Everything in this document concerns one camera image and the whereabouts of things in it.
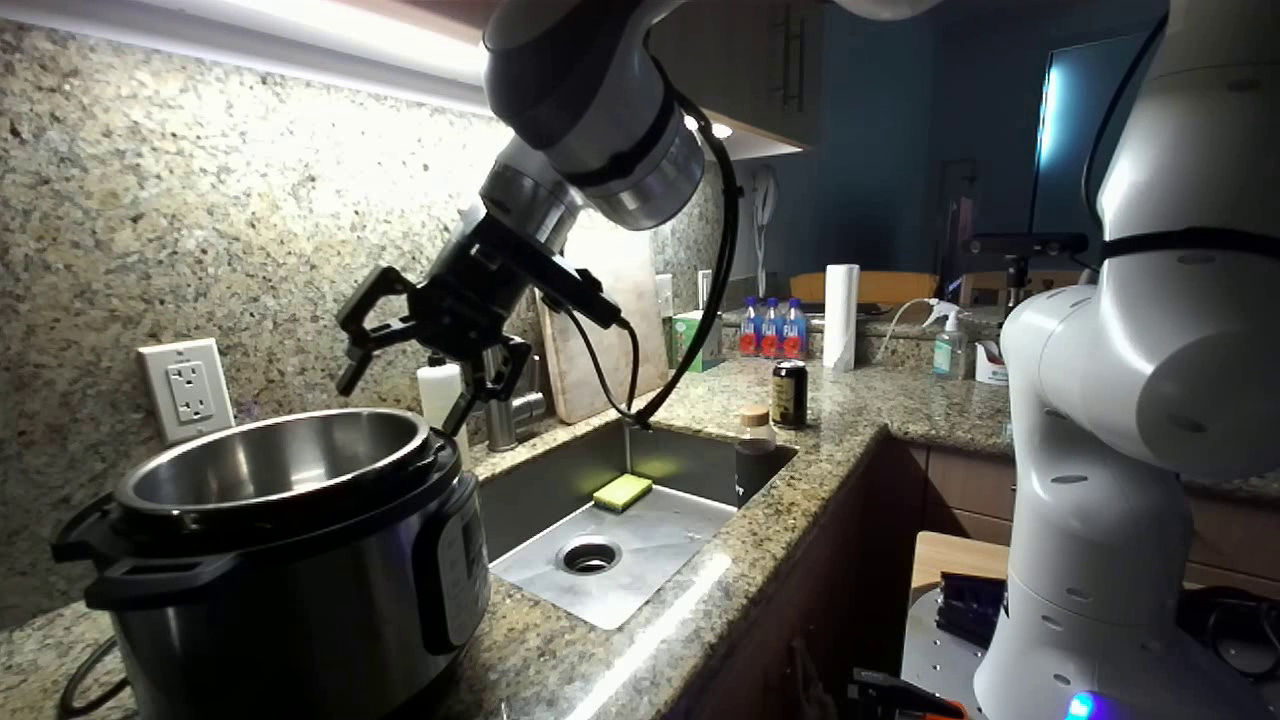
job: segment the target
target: black cable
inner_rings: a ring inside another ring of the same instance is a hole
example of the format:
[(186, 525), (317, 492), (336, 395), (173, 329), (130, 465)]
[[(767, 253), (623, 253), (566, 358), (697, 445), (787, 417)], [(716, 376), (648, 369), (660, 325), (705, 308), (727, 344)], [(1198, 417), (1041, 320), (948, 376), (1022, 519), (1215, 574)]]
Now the black cable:
[(585, 320), (576, 320), (576, 312), (571, 308), (566, 308), (566, 315), (568, 315), (568, 325), (576, 329), (576, 335), (585, 339), (585, 348), (587, 348), (587, 358), (593, 358), (593, 373), (598, 373), (598, 383), (599, 383), (599, 392), (605, 392), (605, 400), (610, 400), (610, 407), (616, 413), (616, 417), (634, 417), (634, 392), (637, 392), (637, 379), (634, 379), (634, 386), (630, 386), (630, 407), (620, 407), (616, 404), (616, 395), (612, 395), (612, 386), (610, 386), (610, 376), (605, 376), (605, 365), (599, 365), (599, 350), (598, 350), (598, 344), (593, 344), (593, 335), (587, 335), (587, 329), (585, 329)]
[(738, 249), (738, 197), (740, 197), (740, 186), (738, 186), (733, 159), (727, 159), (726, 145), (716, 139), (713, 121), (687, 96), (679, 96), (671, 86), (671, 79), (670, 79), (670, 91), (697, 121), (701, 139), (716, 157), (726, 218), (719, 218), (719, 253), (716, 253), (716, 268), (713, 268), (713, 292), (705, 300), (705, 320), (697, 325), (697, 330), (691, 330), (676, 373), (670, 376), (670, 383), (634, 417), (639, 427), (654, 422), (654, 417), (670, 404), (670, 395), (676, 392), (676, 383), (686, 379), (686, 373), (691, 369), (701, 348), (707, 344), (707, 335), (716, 329), (716, 312), (719, 312), (726, 289), (727, 289), (733, 249)]
[(1136, 54), (1130, 58), (1130, 67), (1125, 67), (1125, 74), (1121, 74), (1121, 84), (1118, 84), (1118, 91), (1114, 91), (1114, 98), (1109, 98), (1109, 109), (1106, 109), (1106, 121), (1100, 121), (1095, 133), (1092, 133), (1092, 145), (1090, 145), (1090, 157), (1085, 157), (1085, 166), (1081, 166), (1081, 202), (1085, 202), (1092, 226), (1106, 223), (1106, 214), (1095, 212), (1095, 197), (1092, 197), (1095, 159), (1100, 159), (1100, 150), (1106, 150), (1106, 137), (1109, 137), (1114, 121), (1118, 121), (1118, 109), (1121, 109), (1132, 74), (1145, 67), (1145, 58), (1147, 58), (1147, 51), (1157, 46), (1157, 41), (1164, 37), (1164, 29), (1169, 29), (1169, 13), (1147, 29), (1145, 42), (1139, 42)]
[(616, 320), (630, 330), (634, 344), (634, 376), (630, 376), (630, 413), (637, 407), (637, 386), (639, 386), (639, 335), (630, 320)]
[(1035, 214), (1041, 214), (1041, 178), (1046, 178), (1046, 166), (1041, 166), (1041, 145), (1034, 150), (1034, 192), (1027, 192), (1027, 234), (1035, 234)]
[(56, 720), (99, 711), (106, 702), (112, 702), (112, 698), (130, 688), (130, 681), (121, 676), (112, 688), (106, 688), (106, 690), (93, 694), (90, 702), (75, 702), (79, 684), (96, 673), (96, 665), (99, 665), (106, 656), (112, 656), (112, 646), (116, 646), (116, 634), (99, 641), (99, 643), (75, 665), (75, 673), (70, 676), (65, 690), (56, 694)]

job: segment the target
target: stainless steel sink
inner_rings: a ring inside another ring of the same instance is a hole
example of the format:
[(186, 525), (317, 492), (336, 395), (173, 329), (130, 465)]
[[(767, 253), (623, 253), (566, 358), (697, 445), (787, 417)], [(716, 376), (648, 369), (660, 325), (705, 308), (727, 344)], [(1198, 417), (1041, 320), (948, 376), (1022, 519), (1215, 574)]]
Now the stainless steel sink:
[[(657, 489), (630, 510), (593, 492), (630, 465)], [(620, 628), (691, 560), (716, 529), (793, 458), (773, 449), (740, 484), (738, 439), (605, 422), (481, 484), (493, 573), (566, 613)]]

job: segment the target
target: wall outlet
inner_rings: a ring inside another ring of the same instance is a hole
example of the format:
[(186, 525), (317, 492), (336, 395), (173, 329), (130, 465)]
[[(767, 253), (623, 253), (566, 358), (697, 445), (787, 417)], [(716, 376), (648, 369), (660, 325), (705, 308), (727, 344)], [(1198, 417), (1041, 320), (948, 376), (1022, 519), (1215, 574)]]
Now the wall outlet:
[(215, 339), (136, 348), (153, 383), (155, 420), (167, 445), (234, 427), (234, 395)]

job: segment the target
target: pot rim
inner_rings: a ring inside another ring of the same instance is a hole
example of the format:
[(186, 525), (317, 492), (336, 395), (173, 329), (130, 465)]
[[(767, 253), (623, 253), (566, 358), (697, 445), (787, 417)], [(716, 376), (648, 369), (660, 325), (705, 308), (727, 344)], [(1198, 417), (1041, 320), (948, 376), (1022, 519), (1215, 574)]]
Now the pot rim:
[[(155, 499), (146, 499), (136, 497), (136, 484), (173, 465), (175, 455), (189, 455), (198, 449), (207, 449), (207, 445), (221, 445), (230, 435), (245, 435), (245, 432), (262, 432), (262, 427), (275, 427), (275, 422), (299, 422), (299, 420), (328, 420), (328, 417), (392, 417), (392, 420), (405, 420), (413, 422), (413, 435), (358, 468), (358, 472), (344, 472), (344, 477), (331, 477), (324, 484), (310, 484), (310, 489), (292, 489), (292, 492), (275, 492), (275, 497), (240, 497), (240, 499), (215, 499), (215, 504), (155, 504)], [(173, 519), (198, 519), (198, 517), (221, 517), (221, 510), (245, 510), (245, 506), (286, 506), (288, 499), (303, 499), (303, 497), (320, 497), (320, 492), (331, 492), (331, 489), (348, 489), (358, 477), (386, 477), (392, 465), (410, 458), (413, 450), (426, 449), (426, 439), (431, 435), (431, 427), (426, 422), (426, 417), (413, 417), (413, 413), (399, 413), (399, 407), (320, 407), (320, 413), (288, 413), (288, 417), (268, 417), (268, 420), (252, 420), (252, 422), (234, 422), (234, 427), (221, 427), (221, 432), (207, 432), (207, 435), (198, 435), (189, 445), (175, 445), (175, 449), (164, 449), (161, 455), (146, 458), (139, 468), (131, 468), (123, 479), (116, 479), (112, 497), (130, 506), (130, 510), (149, 510), (149, 517), (173, 517)]]

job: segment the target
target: pressure cooker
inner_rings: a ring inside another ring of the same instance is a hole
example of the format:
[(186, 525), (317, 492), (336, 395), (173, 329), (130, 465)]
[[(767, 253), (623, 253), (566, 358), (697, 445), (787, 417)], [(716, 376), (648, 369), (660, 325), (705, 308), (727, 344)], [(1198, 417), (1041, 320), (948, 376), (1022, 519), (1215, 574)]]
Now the pressure cooker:
[(93, 560), (139, 714), (390, 714), (488, 606), (476, 479), (422, 417), (331, 407), (182, 445), (53, 545)]

